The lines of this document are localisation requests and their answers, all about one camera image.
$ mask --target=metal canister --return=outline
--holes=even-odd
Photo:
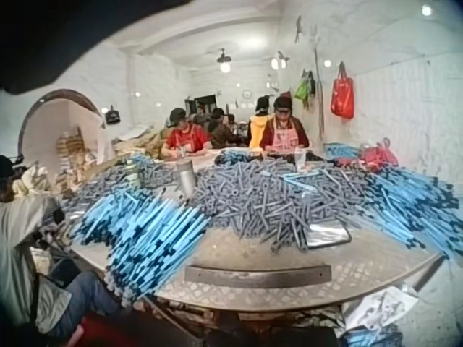
[[[195,193],[196,178],[193,170],[193,162],[188,159],[177,162],[177,173],[179,174],[180,186],[186,197],[192,197]]]

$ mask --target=green bag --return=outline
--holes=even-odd
[[[297,87],[294,97],[299,100],[305,100],[307,98],[307,95],[308,95],[307,80],[304,78],[299,83],[299,87]]]

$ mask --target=bundle of pens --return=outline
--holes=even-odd
[[[290,164],[295,164],[296,161],[294,159],[294,153],[287,153],[287,154],[281,154],[281,153],[269,153],[267,154],[269,158],[273,159],[283,159],[287,161]],[[313,154],[311,151],[307,151],[305,153],[305,161],[323,161],[324,159],[322,157],[319,157],[318,155]]]
[[[305,252],[311,223],[351,223],[348,214],[356,213],[353,206],[362,200],[360,178],[349,179],[331,166],[312,176],[294,170],[278,159],[201,171],[191,203],[212,217],[212,226],[232,226],[239,237],[273,240],[274,252],[283,246]]]
[[[323,148],[326,153],[326,158],[331,159],[338,159],[338,158],[358,158],[360,154],[360,150],[358,148],[345,145],[344,143],[326,143],[323,145]]]
[[[236,163],[249,163],[255,159],[262,160],[262,155],[245,150],[224,150],[217,155],[214,163],[216,165],[234,165]]]
[[[463,255],[463,220],[453,186],[416,172],[385,166],[366,176],[367,204],[357,207],[359,222],[379,228],[407,247],[427,240],[447,258]]]
[[[121,159],[115,166],[82,183],[74,196],[61,200],[61,206],[69,219],[77,219],[84,216],[101,197],[127,188],[133,181],[144,188],[156,189],[175,184],[176,180],[173,168],[137,154]]]
[[[71,232],[82,244],[111,245],[106,280],[126,301],[158,290],[191,255],[208,224],[198,208],[161,199],[163,191],[154,196],[149,189],[120,189],[94,204]]]
[[[156,189],[177,183],[177,174],[172,166],[156,163],[151,157],[141,154],[133,155],[129,160],[135,164],[143,188]]]

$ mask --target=wall clock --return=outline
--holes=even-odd
[[[245,99],[251,99],[252,97],[252,92],[248,89],[243,90],[243,98]]]

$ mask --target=metal strip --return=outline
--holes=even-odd
[[[293,288],[330,282],[331,266],[274,271],[230,271],[190,265],[185,268],[184,279],[188,282],[233,288]]]

